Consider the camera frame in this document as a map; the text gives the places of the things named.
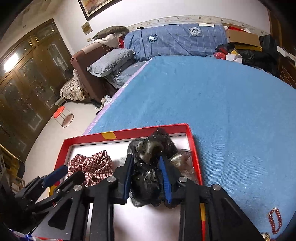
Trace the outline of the floral patterned cushion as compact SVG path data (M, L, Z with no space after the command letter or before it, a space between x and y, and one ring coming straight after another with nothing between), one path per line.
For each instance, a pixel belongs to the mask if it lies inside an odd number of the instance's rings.
M60 89L60 96L71 101L90 101L89 93L76 69L73 70L73 77Z

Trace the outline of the framed horse painting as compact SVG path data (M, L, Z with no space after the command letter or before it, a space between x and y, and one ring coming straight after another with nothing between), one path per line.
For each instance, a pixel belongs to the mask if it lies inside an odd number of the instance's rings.
M121 0L78 0L87 21Z

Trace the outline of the blue plaid folded quilt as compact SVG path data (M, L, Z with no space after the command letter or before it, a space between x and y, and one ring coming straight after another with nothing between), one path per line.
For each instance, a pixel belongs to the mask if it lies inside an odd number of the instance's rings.
M155 56L209 56L227 43L227 36L221 25L169 24L129 32L123 41L137 61L147 61Z

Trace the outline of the brown cardboard box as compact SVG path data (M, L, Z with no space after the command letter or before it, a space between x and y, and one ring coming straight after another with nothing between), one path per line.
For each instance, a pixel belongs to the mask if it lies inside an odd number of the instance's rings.
M261 47L259 37L256 34L248 33L245 31L227 29L226 35L227 41L229 43Z

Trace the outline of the red white plaid scrunchie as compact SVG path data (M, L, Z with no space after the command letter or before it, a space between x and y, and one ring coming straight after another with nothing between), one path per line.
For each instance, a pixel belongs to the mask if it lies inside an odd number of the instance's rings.
M65 178L67 179L75 172L81 171L85 176L84 187L97 185L113 175L112 160L106 150L89 157L77 154L69 161L67 166L68 173Z

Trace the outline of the blue bed blanket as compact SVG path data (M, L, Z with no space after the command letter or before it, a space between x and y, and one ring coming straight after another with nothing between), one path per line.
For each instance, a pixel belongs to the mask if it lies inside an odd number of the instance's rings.
M255 68L209 57L157 56L87 133L186 123L203 183L220 184L260 232L278 208L295 228L295 89Z

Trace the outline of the grey black organza scrunchie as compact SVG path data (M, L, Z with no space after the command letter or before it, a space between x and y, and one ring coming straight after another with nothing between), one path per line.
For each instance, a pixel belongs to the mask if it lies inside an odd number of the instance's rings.
M145 205L159 206L164 203L168 208L175 208L165 200L163 175L159 167L162 155L184 176L198 184L196 171L192 163L192 152L177 149L168 133L163 128L157 128L149 137L136 138L131 141L128 154L134 157L134 166L129 196L135 207Z

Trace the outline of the wooden glass door wardrobe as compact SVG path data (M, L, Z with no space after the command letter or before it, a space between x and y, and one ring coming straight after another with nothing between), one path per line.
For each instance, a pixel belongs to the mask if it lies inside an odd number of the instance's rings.
M23 162L73 76L70 59L53 19L1 55L1 144Z

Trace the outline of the red round stool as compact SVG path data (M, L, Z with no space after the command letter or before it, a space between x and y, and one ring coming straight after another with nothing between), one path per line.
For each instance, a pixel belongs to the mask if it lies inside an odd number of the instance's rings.
M60 106L55 111L53 118L60 126L62 126L62 128L66 128L72 123L74 114L72 114L65 106Z

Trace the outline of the grey pillow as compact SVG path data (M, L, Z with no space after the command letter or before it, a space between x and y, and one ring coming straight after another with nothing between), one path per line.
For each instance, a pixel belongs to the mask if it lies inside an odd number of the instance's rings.
M132 59L134 52L131 49L116 48L108 52L86 68L97 77L105 77Z

